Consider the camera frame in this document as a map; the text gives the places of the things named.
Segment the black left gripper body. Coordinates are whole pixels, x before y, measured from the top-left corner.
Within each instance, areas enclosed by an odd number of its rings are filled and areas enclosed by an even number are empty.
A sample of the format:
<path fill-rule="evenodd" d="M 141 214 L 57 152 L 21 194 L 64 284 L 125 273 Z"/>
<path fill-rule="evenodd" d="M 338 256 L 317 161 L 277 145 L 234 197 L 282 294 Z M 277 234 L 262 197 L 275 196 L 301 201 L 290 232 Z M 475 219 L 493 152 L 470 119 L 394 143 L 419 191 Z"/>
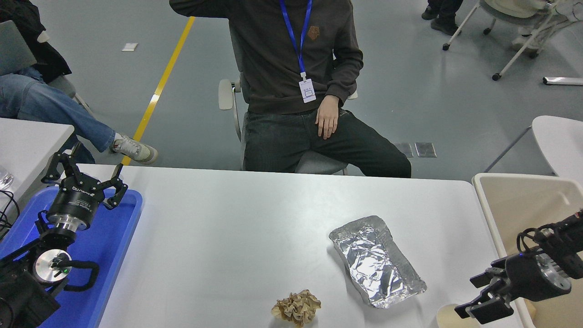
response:
<path fill-rule="evenodd" d="M 104 192 L 97 189 L 98 184 L 100 181 L 91 176 L 83 176 L 81 181 L 73 176 L 64 178 L 47 212 L 48 222 L 55 225 L 58 218 L 67 215 L 81 220 L 84 225 L 90 225 L 104 200 Z"/>

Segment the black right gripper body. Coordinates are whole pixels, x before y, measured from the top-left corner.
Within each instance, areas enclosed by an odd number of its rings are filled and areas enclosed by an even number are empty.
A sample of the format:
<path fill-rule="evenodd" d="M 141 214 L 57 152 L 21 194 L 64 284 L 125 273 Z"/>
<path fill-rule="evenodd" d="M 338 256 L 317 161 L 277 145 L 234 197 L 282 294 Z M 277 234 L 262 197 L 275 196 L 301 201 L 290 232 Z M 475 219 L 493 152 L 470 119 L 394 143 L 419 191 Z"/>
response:
<path fill-rule="evenodd" d="M 535 258 L 510 256 L 506 259 L 505 271 L 510 280 L 508 294 L 511 300 L 522 297 L 539 302 L 554 297 L 554 287 Z"/>

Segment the person's left hand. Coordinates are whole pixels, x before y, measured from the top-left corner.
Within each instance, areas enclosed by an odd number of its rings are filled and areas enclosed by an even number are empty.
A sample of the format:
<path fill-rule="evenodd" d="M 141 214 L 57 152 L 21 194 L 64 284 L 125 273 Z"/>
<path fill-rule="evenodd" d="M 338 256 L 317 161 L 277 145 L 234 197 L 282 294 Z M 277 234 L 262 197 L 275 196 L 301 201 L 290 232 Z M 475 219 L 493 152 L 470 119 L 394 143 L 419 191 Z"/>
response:
<path fill-rule="evenodd" d="M 318 136 L 324 140 L 329 139 L 338 128 L 338 104 L 337 96 L 326 95 L 318 107 L 315 124 L 318 127 Z"/>

